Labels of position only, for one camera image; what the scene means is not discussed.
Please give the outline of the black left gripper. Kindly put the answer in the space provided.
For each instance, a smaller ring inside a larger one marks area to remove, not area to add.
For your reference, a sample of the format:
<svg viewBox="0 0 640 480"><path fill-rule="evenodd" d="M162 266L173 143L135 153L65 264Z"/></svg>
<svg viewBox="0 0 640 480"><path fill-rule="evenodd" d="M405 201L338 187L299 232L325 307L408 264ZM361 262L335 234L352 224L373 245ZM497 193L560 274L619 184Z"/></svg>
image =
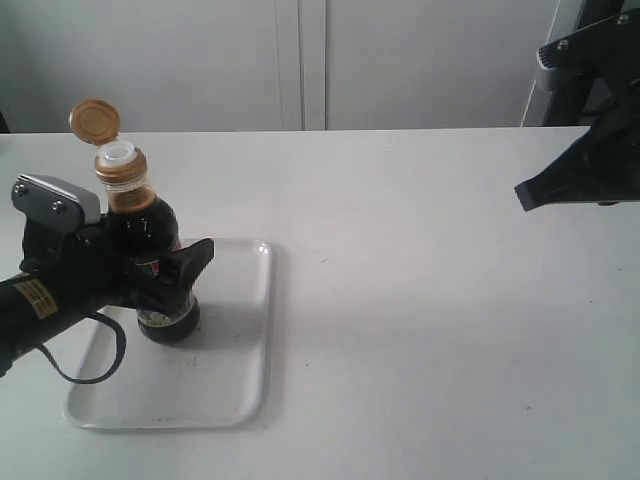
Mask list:
<svg viewBox="0 0 640 480"><path fill-rule="evenodd" d="M166 252L150 267L119 252L103 220L71 233L25 219L21 271L52 286L73 306L98 304L176 315L194 283L214 258L214 241L201 239Z"/></svg>

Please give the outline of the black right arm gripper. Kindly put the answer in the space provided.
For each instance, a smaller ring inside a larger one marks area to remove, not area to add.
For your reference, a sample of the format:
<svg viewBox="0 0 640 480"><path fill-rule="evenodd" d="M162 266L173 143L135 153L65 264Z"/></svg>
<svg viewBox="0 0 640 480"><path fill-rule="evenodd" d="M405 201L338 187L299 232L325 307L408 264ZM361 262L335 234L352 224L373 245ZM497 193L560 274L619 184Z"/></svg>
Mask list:
<svg viewBox="0 0 640 480"><path fill-rule="evenodd" d="M588 131L537 175L514 187L524 211L553 204L639 200L639 14L623 12L541 47L547 66L604 81L610 101Z"/></svg>

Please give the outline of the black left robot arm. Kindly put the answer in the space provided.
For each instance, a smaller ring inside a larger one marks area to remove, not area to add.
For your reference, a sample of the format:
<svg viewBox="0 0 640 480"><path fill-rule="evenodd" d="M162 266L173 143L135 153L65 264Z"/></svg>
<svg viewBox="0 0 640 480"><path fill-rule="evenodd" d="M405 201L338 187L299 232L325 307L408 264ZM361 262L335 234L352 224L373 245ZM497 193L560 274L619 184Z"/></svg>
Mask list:
<svg viewBox="0 0 640 480"><path fill-rule="evenodd" d="M62 377L77 385L107 380L124 359L127 338L123 327L101 310L108 305L145 305L151 280L116 251L101 224L60 233L28 220L22 247L19 274L1 282L1 373L6 374L16 360L34 350L61 372L45 343L80 321L92 319L114 332L112 365L95 378Z"/></svg>

